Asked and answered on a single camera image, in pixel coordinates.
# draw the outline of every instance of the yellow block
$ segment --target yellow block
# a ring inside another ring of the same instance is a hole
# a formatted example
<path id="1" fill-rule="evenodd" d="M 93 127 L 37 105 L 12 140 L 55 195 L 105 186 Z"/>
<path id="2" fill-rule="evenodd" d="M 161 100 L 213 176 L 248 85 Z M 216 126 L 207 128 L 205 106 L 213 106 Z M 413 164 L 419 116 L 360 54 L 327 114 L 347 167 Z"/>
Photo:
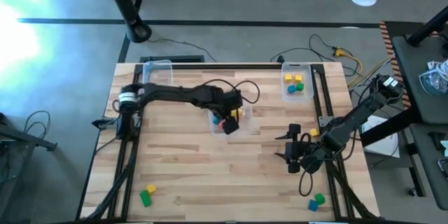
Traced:
<path id="1" fill-rule="evenodd" d="M 154 193 L 155 192 L 155 185 L 147 185 L 146 186 L 146 192 L 148 192 L 148 194 Z"/>
<path id="2" fill-rule="evenodd" d="M 310 134 L 312 137 L 316 137 L 316 136 L 319 135 L 319 130 L 318 130 L 318 129 L 310 129 L 309 134 Z"/>
<path id="3" fill-rule="evenodd" d="M 230 115 L 232 117 L 237 117 L 237 110 L 236 109 L 232 110 L 232 112 L 230 112 Z M 242 108 L 238 108 L 238 116 L 239 117 L 243 116 L 243 109 Z"/>
<path id="4" fill-rule="evenodd" d="M 294 82 L 295 83 L 299 83 L 301 81 L 302 81 L 302 74 L 296 75 L 295 78 L 294 78 Z"/>
<path id="5" fill-rule="evenodd" d="M 293 80 L 293 75 L 290 73 L 285 74 L 285 82 L 290 82 Z"/>

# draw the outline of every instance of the white paper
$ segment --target white paper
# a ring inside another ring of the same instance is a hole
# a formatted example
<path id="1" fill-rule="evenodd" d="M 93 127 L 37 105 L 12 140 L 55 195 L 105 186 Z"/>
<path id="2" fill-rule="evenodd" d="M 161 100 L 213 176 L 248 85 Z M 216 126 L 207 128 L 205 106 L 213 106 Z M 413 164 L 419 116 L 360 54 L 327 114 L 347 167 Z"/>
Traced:
<path id="1" fill-rule="evenodd" d="M 371 115 L 367 122 L 361 127 L 362 132 L 366 132 L 369 129 L 387 121 L 387 119 L 380 118 L 379 116 Z M 400 158 L 400 151 L 397 149 L 398 135 L 397 133 L 392 134 L 376 143 L 372 143 L 369 146 L 364 147 L 364 151 L 381 154 L 381 155 L 392 155 L 394 158 Z"/>

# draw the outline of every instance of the black pole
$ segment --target black pole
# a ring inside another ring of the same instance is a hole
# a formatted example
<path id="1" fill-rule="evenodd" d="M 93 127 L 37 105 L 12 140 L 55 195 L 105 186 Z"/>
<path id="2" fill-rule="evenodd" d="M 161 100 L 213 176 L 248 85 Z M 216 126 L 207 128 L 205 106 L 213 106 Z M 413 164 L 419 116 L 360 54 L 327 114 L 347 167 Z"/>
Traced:
<path id="1" fill-rule="evenodd" d="M 427 36 L 431 35 L 434 31 L 441 31 L 447 21 L 448 6 L 429 20 L 422 28 L 414 32 L 414 34 L 407 39 L 407 43 L 411 46 L 418 46 L 420 42 L 422 42 Z"/>
<path id="2" fill-rule="evenodd" d="M 152 34 L 148 25 L 141 21 L 132 0 L 115 0 L 127 26 L 127 37 L 134 43 L 147 41 Z"/>

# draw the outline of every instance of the gray floor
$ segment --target gray floor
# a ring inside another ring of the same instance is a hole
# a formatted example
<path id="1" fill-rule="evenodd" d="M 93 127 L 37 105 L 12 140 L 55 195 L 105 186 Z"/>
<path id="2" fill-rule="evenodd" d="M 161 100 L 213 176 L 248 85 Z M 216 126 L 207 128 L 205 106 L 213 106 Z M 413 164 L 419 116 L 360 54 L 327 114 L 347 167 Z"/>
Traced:
<path id="1" fill-rule="evenodd" d="M 143 19 L 272 20 L 302 22 L 425 22 L 446 0 L 379 0 L 371 8 L 350 0 L 143 0 Z M 52 115 L 47 136 L 58 150 L 37 150 L 13 202 L 14 220 L 34 223 L 73 220 L 87 176 L 97 130 L 90 122 L 104 112 L 114 66 L 125 35 L 122 25 L 18 24 L 14 18 L 119 19 L 113 0 L 0 0 L 0 111 L 17 127 L 35 110 Z M 220 62 L 266 62 L 292 47 L 307 46 L 311 34 L 349 49 L 369 69 L 386 56 L 378 29 L 168 27 L 154 26 L 151 39 L 187 41 L 206 48 Z M 319 41 L 315 49 L 330 51 Z M 205 55 L 170 42 L 131 44 L 126 62 L 151 55 Z M 317 61 L 294 51 L 287 60 Z M 342 60 L 348 66 L 350 61 Z M 391 73 L 391 68 L 381 71 Z M 396 111 L 386 108 L 387 113 Z M 406 170 L 371 171 L 382 216 L 391 220 L 446 223 L 448 213 L 427 198 L 406 196 Z"/>

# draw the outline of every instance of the wooden tabletop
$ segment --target wooden tabletop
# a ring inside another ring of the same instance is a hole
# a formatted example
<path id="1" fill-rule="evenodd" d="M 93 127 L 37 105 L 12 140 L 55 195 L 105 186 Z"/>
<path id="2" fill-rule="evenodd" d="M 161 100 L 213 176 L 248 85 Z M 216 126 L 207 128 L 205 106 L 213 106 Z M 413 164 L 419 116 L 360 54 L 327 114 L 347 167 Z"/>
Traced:
<path id="1" fill-rule="evenodd" d="M 344 116 L 352 107 L 342 65 L 325 63 L 324 67 L 334 114 Z M 135 64 L 117 64 L 106 116 L 117 116 L 112 101 L 118 98 L 122 86 L 132 82 L 134 68 Z M 257 83 L 261 90 L 260 100 L 253 105 L 257 130 L 245 137 L 214 136 L 205 110 L 168 101 L 148 104 L 142 121 L 128 220 L 332 221 L 325 166 L 313 174 L 311 195 L 302 197 L 298 192 L 301 173 L 288 174 L 285 162 L 274 155 L 274 152 L 284 152 L 285 141 L 274 138 L 284 135 L 289 123 L 301 124 L 302 132 L 318 127 L 313 101 L 291 104 L 282 100 L 280 77 L 279 69 L 174 70 L 174 84 L 185 87 L 213 78 L 234 84 L 243 80 Z M 212 84 L 229 90 L 220 83 Z M 252 85 L 239 88 L 248 99 L 256 98 Z M 115 130 L 104 130 L 98 147 L 114 136 Z M 119 147 L 120 141 L 115 141 L 94 157 L 81 217 L 92 213 L 111 188 Z M 354 192 L 373 214 L 379 215 L 359 141 L 345 167 Z M 145 208 L 139 193 L 148 184 L 155 185 L 157 190 L 151 195 L 153 204 Z M 305 175 L 304 191 L 309 184 L 309 176 Z M 338 187 L 337 192 L 344 213 L 342 190 Z M 307 207 L 316 193 L 324 194 L 326 203 L 313 212 Z M 120 194 L 117 213 L 121 210 L 122 198 Z"/>

